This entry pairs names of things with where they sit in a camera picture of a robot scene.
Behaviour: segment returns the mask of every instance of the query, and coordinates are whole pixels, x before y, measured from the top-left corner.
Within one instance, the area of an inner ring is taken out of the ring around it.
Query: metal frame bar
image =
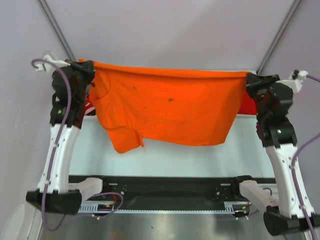
[[[48,3],[46,0],[36,0],[41,8],[45,18],[47,19],[49,25],[51,26],[54,34],[58,38],[59,43],[61,44],[65,54],[72,61],[76,61],[75,55],[73,54],[64,34],[62,33],[55,16],[53,15]]]
[[[293,19],[293,16],[295,15],[295,13],[297,12],[299,6],[301,5],[303,0],[294,0],[294,2],[292,3],[289,11],[287,12],[282,24],[280,25],[280,28],[278,30],[278,32],[276,33],[269,49],[267,50],[266,54],[264,55],[262,62],[260,63],[258,69],[256,70],[257,74],[260,75],[262,73],[262,71],[265,69],[268,61],[270,60],[272,54],[274,53],[278,43],[280,42],[282,36],[284,35],[286,29],[289,26],[289,23],[291,22],[291,20]]]
[[[62,33],[55,16],[53,15],[48,3],[46,0],[36,0],[45,15],[46,19],[48,20],[49,25],[52,27],[52,30],[56,37],[58,38],[58,41],[60,42],[65,54],[69,57],[70,60],[76,61],[75,55],[73,54],[73,51],[71,50],[64,34]],[[274,53],[278,43],[280,42],[280,39],[284,35],[284,32],[289,26],[289,23],[291,22],[293,16],[297,12],[299,6],[301,5],[301,2],[303,0],[294,0],[292,3],[290,9],[288,10],[283,22],[281,23],[281,26],[279,30],[277,31],[270,47],[268,48],[266,54],[264,55],[258,69],[256,70],[257,74],[260,75],[262,71],[264,70],[265,66],[267,65],[268,61],[270,60],[272,54]]]

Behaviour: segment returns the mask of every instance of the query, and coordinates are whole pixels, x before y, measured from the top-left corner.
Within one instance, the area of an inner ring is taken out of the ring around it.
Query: gray wall
[[[285,32],[263,74],[280,74],[287,78],[292,70],[301,69],[320,77],[320,1],[304,0]],[[320,83],[306,80],[295,95],[290,110],[299,144],[320,132]],[[302,176],[310,201],[320,213],[320,140],[302,152],[299,158]]]
[[[293,0],[51,0],[76,58],[256,70]]]
[[[61,216],[50,218],[55,226]],[[79,217],[56,232],[42,231],[39,240],[283,240],[267,232],[263,215],[249,220],[213,214],[114,214],[97,221]],[[299,240],[294,236],[290,240]]]
[[[30,61],[45,50],[65,55],[35,0],[1,1],[0,29],[1,232],[27,190],[36,189],[48,152],[51,78],[35,72]],[[33,214],[27,204],[24,227]]]

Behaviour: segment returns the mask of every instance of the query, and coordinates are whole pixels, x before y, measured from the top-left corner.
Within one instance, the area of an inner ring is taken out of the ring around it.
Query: white wall
[[[51,0],[76,58],[256,70],[293,0]]]
[[[263,74],[280,74],[287,78],[292,70],[301,69],[320,77],[320,1],[304,0]],[[299,144],[320,132],[320,83],[305,81],[289,118]],[[320,213],[320,140],[302,152],[299,158],[307,193]]]
[[[27,190],[36,189],[48,152],[51,78],[30,61],[45,50],[65,54],[35,0],[1,1],[0,29],[1,232]],[[32,214],[27,205],[26,223]]]

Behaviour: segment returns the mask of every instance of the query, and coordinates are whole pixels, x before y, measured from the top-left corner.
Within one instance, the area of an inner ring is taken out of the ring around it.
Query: metal table surface
[[[49,217],[53,227],[61,216]],[[96,220],[67,220],[56,232],[42,231],[38,240],[283,240],[272,237],[262,214],[248,220],[211,214],[117,213]],[[300,234],[289,239],[302,239]]]

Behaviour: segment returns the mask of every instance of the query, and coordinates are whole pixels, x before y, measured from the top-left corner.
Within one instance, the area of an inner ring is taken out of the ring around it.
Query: white panel
[[[273,178],[256,133],[256,118],[237,117],[224,144],[184,146],[144,139],[145,147],[117,153],[96,117],[85,117],[74,147],[70,175]]]
[[[50,0],[77,58],[256,70],[293,0]]]
[[[0,29],[1,232],[16,207],[26,202],[27,190],[36,189],[48,152],[51,78],[35,72],[30,61],[41,58],[45,50],[65,55],[35,0],[1,1]],[[23,212],[19,240],[26,239],[35,208],[26,204]],[[7,231],[2,237],[13,239],[10,235]]]

